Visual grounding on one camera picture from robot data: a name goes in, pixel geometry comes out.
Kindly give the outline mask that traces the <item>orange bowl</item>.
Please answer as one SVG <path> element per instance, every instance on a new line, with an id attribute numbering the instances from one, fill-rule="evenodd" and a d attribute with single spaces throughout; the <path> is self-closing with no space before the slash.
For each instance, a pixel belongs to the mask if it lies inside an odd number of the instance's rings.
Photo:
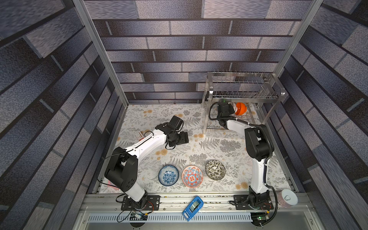
<path id="1" fill-rule="evenodd" d="M 242 116 L 243 114 L 245 114 L 247 112 L 247 106 L 244 103 L 237 103 L 236 104 L 236 112 L 235 114 L 237 116 Z"/>

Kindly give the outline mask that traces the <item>blue floral rim bowl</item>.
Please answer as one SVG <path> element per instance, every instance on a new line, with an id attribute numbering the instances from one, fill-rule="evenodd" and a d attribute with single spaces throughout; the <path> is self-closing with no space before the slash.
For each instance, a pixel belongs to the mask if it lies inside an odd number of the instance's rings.
<path id="1" fill-rule="evenodd" d="M 163 186 L 173 186 L 179 179 L 179 171 L 173 165 L 165 165 L 160 169 L 158 179 Z"/>

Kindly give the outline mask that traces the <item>white lattice pattern bowl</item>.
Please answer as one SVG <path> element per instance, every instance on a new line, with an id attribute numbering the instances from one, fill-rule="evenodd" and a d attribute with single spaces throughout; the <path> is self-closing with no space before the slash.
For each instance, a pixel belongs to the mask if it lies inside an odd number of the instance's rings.
<path id="1" fill-rule="evenodd" d="M 236 103 L 232 103 L 232 107 L 234 109 L 234 114 L 236 114 L 236 112 L 238 110 Z"/>

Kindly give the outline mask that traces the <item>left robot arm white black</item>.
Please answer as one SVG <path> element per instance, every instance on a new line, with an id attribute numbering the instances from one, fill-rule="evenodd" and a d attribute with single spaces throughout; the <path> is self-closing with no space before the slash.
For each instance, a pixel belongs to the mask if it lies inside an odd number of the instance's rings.
<path id="1" fill-rule="evenodd" d="M 146 206 L 148 193 L 138 183 L 138 166 L 148 154 L 160 146 L 174 149 L 177 145 L 189 142 L 188 133 L 183 132 L 184 121 L 173 116 L 169 122 L 159 124 L 136 144 L 125 149 L 117 147 L 107 157 L 108 165 L 104 177 L 127 195 L 132 207 Z"/>

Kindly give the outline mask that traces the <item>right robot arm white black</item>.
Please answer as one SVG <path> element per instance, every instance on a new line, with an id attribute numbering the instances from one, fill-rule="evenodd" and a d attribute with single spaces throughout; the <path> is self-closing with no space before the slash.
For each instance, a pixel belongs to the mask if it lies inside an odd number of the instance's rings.
<path id="1" fill-rule="evenodd" d="M 275 148 L 271 143 L 266 126 L 251 124 L 234 117 L 235 110 L 230 103 L 216 102 L 213 105 L 216 105 L 218 110 L 215 119 L 223 128 L 244 135 L 246 151 L 252 159 L 248 206 L 254 210 L 272 209 L 269 190 L 273 187 L 267 184 L 267 167 Z"/>

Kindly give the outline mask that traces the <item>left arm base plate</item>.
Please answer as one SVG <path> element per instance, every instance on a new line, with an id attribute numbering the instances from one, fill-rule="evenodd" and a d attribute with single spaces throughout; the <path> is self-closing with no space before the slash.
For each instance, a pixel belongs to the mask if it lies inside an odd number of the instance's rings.
<path id="1" fill-rule="evenodd" d="M 121 210 L 158 211 L 160 207 L 160 199 L 161 197 L 159 195 L 144 195 L 140 201 L 134 201 L 132 198 L 126 196 L 122 201 Z"/>

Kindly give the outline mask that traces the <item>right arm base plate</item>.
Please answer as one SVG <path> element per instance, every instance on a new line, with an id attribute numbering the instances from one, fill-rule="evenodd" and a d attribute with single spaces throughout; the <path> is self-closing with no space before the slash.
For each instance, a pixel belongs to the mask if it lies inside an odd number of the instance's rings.
<path id="1" fill-rule="evenodd" d="M 257 195 L 234 195 L 229 203 L 234 205 L 236 210 L 267 210 L 274 209 L 269 196 L 260 198 Z"/>

